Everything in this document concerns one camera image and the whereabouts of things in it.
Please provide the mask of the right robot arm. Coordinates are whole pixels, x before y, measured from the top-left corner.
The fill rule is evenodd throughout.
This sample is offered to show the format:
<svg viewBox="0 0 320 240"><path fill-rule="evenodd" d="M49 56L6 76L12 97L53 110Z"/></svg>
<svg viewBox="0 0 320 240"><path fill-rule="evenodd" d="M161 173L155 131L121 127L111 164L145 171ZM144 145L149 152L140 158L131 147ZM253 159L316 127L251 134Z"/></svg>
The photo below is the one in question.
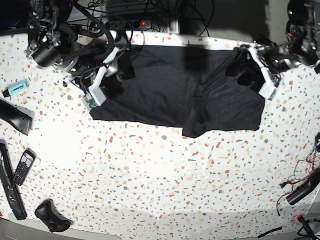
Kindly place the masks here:
<svg viewBox="0 0 320 240"><path fill-rule="evenodd" d="M76 8L90 21L97 31L70 25L67 22L72 9ZM71 83L88 94L90 78L101 67L120 62L115 76L118 81L135 77L128 60L122 58L130 48L131 37L125 28L112 37L103 23L110 13L100 12L99 17L90 13L76 0L30 0L28 2L28 47L26 55L37 68L56 67L71 74Z"/></svg>

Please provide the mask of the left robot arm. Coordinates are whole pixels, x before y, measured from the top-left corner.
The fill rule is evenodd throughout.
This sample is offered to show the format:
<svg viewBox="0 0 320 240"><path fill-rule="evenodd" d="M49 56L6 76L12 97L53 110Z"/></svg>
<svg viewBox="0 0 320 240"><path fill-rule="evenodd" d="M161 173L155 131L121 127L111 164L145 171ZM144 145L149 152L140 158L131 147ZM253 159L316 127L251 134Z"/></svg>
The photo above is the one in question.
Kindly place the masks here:
<svg viewBox="0 0 320 240"><path fill-rule="evenodd" d="M281 74L299 65L318 68L320 64L320 2L291 0L287 6L287 41L264 40L255 46L235 48L237 55L226 75L242 85L270 84L277 87Z"/></svg>

